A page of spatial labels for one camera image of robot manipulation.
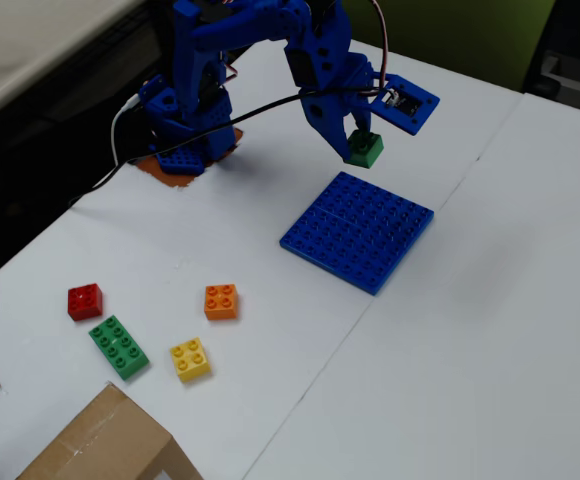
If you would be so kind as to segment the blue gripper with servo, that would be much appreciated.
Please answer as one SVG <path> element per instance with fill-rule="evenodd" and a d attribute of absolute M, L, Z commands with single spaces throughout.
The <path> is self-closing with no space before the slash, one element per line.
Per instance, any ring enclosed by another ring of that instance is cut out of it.
<path fill-rule="evenodd" d="M 302 93 L 336 88 L 370 89 L 373 69 L 368 58 L 350 50 L 349 33 L 302 33 L 284 49 L 294 82 Z M 369 133 L 371 110 L 365 93 L 342 92 L 301 101 L 310 126 L 347 162 L 351 158 L 344 117 L 351 114 L 358 130 Z"/>

